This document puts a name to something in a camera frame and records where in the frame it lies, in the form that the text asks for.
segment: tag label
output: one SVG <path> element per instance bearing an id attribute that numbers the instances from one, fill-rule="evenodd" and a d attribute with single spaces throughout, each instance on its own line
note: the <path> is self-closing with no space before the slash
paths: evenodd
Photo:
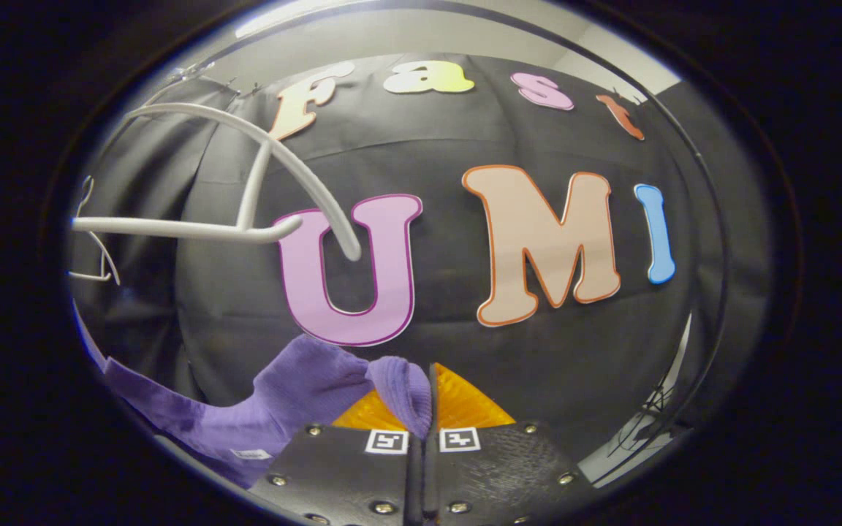
<path id="1" fill-rule="evenodd" d="M 230 451 L 243 460 L 268 460 L 271 458 L 271 455 L 264 449 L 248 449 L 245 451 L 230 449 Z"/>
<path id="2" fill-rule="evenodd" d="M 408 453 L 408 432 L 387 432 L 372 430 L 365 443 L 365 452 L 373 455 L 406 455 Z"/>
<path id="3" fill-rule="evenodd" d="M 461 427 L 455 430 L 441 430 L 441 453 L 479 451 L 479 436 L 476 427 Z"/>

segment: white wall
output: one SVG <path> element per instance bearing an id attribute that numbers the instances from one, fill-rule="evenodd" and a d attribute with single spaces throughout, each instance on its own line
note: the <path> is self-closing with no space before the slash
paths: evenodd
<path id="1" fill-rule="evenodd" d="M 306 0 L 281 4 L 278 9 L 294 15 L 294 9 L 316 9 L 340 0 Z M 567 9 L 539 0 L 462 0 L 531 21 L 561 34 L 599 54 L 653 93 L 678 82 L 671 71 L 637 47 Z M 281 18 L 273 18 L 271 23 Z M 196 53 L 184 56 L 180 67 L 191 66 L 214 51 L 237 40 L 235 30 L 247 23 L 238 21 Z M 217 61 L 205 75 L 228 81 L 247 92 L 255 83 L 266 85 L 282 77 L 344 60 L 393 53 L 465 53 L 492 56 L 547 67 L 591 81 L 606 90 L 616 89 L 630 100 L 645 97 L 624 80 L 565 47 L 521 30 L 468 15 L 444 11 L 398 9 L 350 13 L 294 27 L 250 44 Z"/>

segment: bolt head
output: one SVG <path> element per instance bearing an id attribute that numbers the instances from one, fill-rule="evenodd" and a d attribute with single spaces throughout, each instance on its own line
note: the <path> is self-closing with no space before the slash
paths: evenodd
<path id="1" fill-rule="evenodd" d="M 467 513 L 468 511 L 470 511 L 468 503 L 451 503 L 450 505 L 450 513 Z"/>
<path id="2" fill-rule="evenodd" d="M 375 506 L 372 506 L 372 510 L 379 515 L 395 513 L 395 507 L 390 505 L 390 503 L 375 503 Z"/>

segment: white hanger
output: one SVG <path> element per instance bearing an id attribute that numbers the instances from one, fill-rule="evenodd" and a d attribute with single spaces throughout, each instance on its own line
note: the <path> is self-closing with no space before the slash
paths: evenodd
<path id="1" fill-rule="evenodd" d="M 126 114 L 124 122 L 128 122 L 141 115 L 151 113 L 186 113 L 197 117 L 204 117 L 233 127 L 247 134 L 261 146 L 255 156 L 249 179 L 243 192 L 243 201 L 236 218 L 236 226 L 224 224 L 189 223 L 160 219 L 141 219 L 134 217 L 75 217 L 71 229 L 83 232 L 111 232 L 116 234 L 134 234 L 160 237 L 179 237 L 193 240 L 230 240 L 237 243 L 274 243 L 282 237 L 294 232 L 301 225 L 300 216 L 291 216 L 267 229 L 253 229 L 255 207 L 258 204 L 258 194 L 262 188 L 262 180 L 268 167 L 271 154 L 277 157 L 288 171 L 303 186 L 317 207 L 327 216 L 330 227 L 340 243 L 344 256 L 351 261 L 360 259 L 360 241 L 353 231 L 353 226 L 334 199 L 330 190 L 321 183 L 313 171 L 307 167 L 287 146 L 273 139 L 264 129 L 255 124 L 240 119 L 225 111 L 200 104 L 168 103 L 145 104 L 137 110 Z"/>
<path id="2" fill-rule="evenodd" d="M 83 187 L 86 188 L 86 194 L 84 194 L 83 199 L 80 200 L 80 204 L 77 205 L 77 217 L 80 217 L 80 211 L 83 210 L 83 206 L 90 200 L 90 194 L 93 193 L 93 178 L 89 175 L 86 176 L 86 179 L 83 180 Z M 103 242 L 99 240 L 99 237 L 97 237 L 93 232 L 87 232 L 87 234 L 89 234 L 91 239 L 96 242 L 96 245 L 99 246 L 99 250 L 102 253 L 99 257 L 99 275 L 83 274 L 79 272 L 68 272 L 67 274 L 74 278 L 97 282 L 107 282 L 114 278 L 116 284 L 121 284 L 119 270 L 116 269 L 116 264 L 113 263 L 113 257 L 110 256 L 110 251 L 106 250 L 106 245 L 104 245 Z M 107 263 L 110 264 L 111 272 L 106 272 Z"/>

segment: purple fabric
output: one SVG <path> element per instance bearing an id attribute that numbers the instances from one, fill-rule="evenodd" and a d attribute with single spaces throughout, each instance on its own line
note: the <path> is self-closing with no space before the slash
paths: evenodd
<path id="1" fill-rule="evenodd" d="M 235 451 L 278 456 L 311 423 L 331 424 L 373 387 L 405 429 L 421 439 L 431 426 L 431 386 L 421 367 L 400 357 L 367 362 L 298 336 L 253 380 L 253 394 L 230 407 L 200 403 L 173 392 L 112 357 L 104 359 L 80 321 L 84 343 L 107 385 L 155 427 L 200 454 L 210 469 L 243 487 L 264 475 L 271 459 L 241 459 Z"/>

